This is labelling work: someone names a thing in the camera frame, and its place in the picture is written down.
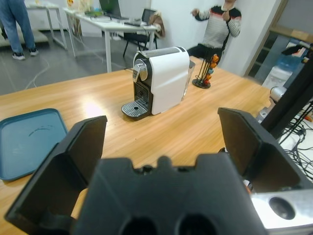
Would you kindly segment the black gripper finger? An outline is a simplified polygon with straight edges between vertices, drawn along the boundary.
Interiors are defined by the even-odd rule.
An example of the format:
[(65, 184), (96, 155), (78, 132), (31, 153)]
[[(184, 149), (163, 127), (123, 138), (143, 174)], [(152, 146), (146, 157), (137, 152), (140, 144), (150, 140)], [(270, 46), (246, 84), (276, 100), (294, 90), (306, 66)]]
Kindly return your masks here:
[(68, 235), (78, 196), (103, 152), (106, 116), (76, 123), (21, 190), (4, 218), (29, 235)]
[(278, 141), (250, 113), (219, 108), (225, 148), (239, 174), (256, 192), (312, 189)]

